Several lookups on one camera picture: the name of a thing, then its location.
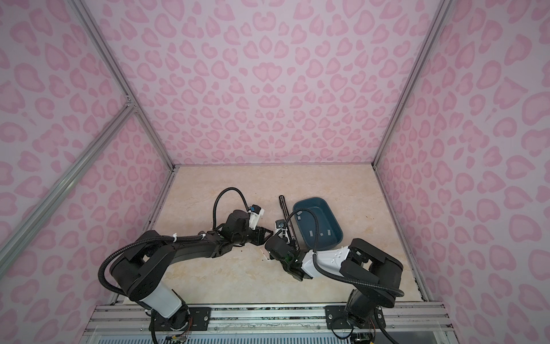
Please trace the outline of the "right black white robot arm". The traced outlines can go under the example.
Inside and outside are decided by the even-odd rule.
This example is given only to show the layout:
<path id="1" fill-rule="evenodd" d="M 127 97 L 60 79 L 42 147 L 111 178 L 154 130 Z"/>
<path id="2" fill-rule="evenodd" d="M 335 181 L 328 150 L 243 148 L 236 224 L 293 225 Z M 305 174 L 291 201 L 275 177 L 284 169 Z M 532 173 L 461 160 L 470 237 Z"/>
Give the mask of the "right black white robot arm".
<path id="1" fill-rule="evenodd" d="M 394 308 L 400 289 L 402 263 L 363 239 L 327 251 L 299 250 L 276 236 L 265 244 L 270 258 L 285 272 L 302 282 L 321 277 L 352 285 L 342 325 L 353 328 L 376 326 L 385 331 L 383 308 Z"/>

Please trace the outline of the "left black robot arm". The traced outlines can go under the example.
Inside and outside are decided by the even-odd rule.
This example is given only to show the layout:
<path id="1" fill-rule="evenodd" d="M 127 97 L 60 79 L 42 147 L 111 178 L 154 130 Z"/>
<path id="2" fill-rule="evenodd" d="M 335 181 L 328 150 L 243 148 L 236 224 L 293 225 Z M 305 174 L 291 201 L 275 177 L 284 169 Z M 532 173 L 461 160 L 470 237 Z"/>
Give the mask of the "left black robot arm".
<path id="1" fill-rule="evenodd" d="M 165 236 L 154 230 L 109 255 L 100 265 L 98 279 L 104 288 L 124 295 L 143 308 L 181 328 L 186 322 L 183 299 L 163 282 L 171 265 L 200 258 L 218 258 L 234 247 L 262 246 L 274 232 L 251 227 L 251 214 L 233 211 L 214 229 L 194 236 Z"/>

